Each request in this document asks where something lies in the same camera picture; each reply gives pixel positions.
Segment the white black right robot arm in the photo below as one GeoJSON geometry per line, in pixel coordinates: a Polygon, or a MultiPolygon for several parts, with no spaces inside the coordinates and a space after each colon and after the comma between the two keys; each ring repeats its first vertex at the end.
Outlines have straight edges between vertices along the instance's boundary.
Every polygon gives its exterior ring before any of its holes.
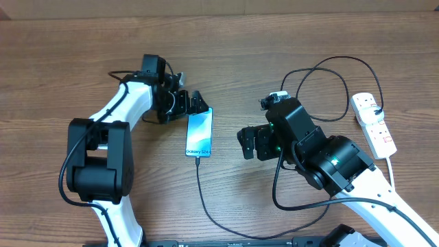
{"type": "Polygon", "coordinates": [[[326,137],[294,97],[261,101],[267,124],[237,133],[244,158],[277,159],[318,190],[327,204],[356,212],[391,246],[437,246],[438,233],[393,189],[374,161],[344,136],[326,137]]]}

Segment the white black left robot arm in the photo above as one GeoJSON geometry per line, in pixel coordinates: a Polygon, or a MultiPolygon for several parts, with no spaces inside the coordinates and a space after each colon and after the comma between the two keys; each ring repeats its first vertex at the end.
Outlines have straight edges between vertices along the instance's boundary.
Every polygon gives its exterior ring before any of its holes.
{"type": "Polygon", "coordinates": [[[68,127],[67,155],[60,168],[61,198],[97,214],[107,236],[105,246],[147,246],[129,193],[134,182],[132,130],[153,110],[159,124],[211,111],[199,91],[184,90],[184,73],[174,73],[158,55],[145,54],[138,71],[111,71],[115,96],[89,118],[68,127]]]}

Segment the blue Galaxy smartphone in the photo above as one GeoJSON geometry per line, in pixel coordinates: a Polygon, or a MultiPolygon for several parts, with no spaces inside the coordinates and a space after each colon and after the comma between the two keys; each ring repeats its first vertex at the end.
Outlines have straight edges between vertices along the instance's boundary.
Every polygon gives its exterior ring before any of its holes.
{"type": "Polygon", "coordinates": [[[210,157],[212,148],[213,109],[189,115],[185,155],[189,157],[210,157]]]}

